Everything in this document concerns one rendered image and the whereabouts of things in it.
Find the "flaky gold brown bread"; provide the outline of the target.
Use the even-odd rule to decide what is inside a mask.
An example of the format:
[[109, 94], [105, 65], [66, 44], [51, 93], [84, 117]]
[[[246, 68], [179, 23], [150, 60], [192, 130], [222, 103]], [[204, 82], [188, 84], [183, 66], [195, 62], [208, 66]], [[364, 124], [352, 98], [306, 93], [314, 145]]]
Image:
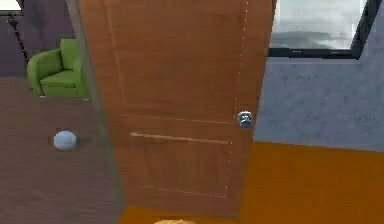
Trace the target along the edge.
[[165, 219], [155, 222], [154, 224], [196, 224], [191, 220], [183, 220], [183, 219]]

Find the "black floor lamp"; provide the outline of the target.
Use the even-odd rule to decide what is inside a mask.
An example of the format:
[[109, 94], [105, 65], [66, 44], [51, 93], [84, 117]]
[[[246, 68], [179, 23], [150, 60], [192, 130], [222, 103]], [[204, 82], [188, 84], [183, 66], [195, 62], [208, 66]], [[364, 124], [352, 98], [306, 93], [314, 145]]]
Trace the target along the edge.
[[8, 24], [13, 29], [14, 35], [15, 35], [15, 37], [17, 39], [17, 42], [19, 44], [19, 47], [21, 49], [21, 53], [22, 53], [22, 55], [24, 57], [25, 65], [28, 65], [29, 57], [28, 57], [27, 51], [25, 49], [24, 42], [21, 39], [20, 32], [18, 30], [18, 21], [17, 21], [17, 19], [15, 18], [15, 16], [12, 13], [9, 13], [8, 14], [8, 18], [7, 18], [7, 22], [8, 22]]

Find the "brown wooden room door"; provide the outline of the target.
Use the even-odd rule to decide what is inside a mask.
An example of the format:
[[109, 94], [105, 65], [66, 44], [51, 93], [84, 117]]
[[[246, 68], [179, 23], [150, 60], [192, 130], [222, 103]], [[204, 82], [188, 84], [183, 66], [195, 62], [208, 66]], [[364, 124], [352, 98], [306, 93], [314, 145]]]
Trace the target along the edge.
[[276, 0], [79, 2], [126, 203], [236, 218]]

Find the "black framed window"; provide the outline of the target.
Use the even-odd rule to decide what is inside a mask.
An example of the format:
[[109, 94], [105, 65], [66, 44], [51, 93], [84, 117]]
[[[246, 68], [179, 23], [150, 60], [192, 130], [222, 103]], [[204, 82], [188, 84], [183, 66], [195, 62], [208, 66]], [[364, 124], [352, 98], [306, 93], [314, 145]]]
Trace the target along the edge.
[[358, 60], [384, 0], [276, 0], [269, 55]]

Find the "silver round door knob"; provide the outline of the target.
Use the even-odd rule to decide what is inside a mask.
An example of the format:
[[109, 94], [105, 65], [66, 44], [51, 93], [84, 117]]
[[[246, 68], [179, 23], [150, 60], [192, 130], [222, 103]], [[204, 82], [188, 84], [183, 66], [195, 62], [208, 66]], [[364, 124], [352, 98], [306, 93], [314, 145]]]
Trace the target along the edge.
[[252, 127], [253, 116], [249, 111], [241, 111], [237, 115], [239, 126], [242, 129], [248, 130]]

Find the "bright white window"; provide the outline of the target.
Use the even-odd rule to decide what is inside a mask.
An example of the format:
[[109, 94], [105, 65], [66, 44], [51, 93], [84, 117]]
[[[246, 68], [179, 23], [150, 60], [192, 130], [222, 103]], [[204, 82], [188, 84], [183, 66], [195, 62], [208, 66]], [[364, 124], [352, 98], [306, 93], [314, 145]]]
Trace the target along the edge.
[[0, 0], [0, 16], [21, 15], [22, 13], [23, 0]]

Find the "pale blue ball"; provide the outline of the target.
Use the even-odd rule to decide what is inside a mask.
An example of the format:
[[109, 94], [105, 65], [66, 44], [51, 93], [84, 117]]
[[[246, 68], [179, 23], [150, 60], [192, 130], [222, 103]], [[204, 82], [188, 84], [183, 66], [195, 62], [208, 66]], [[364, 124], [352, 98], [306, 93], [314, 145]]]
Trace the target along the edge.
[[72, 149], [76, 146], [77, 136], [67, 130], [59, 131], [53, 138], [54, 146], [60, 150]]

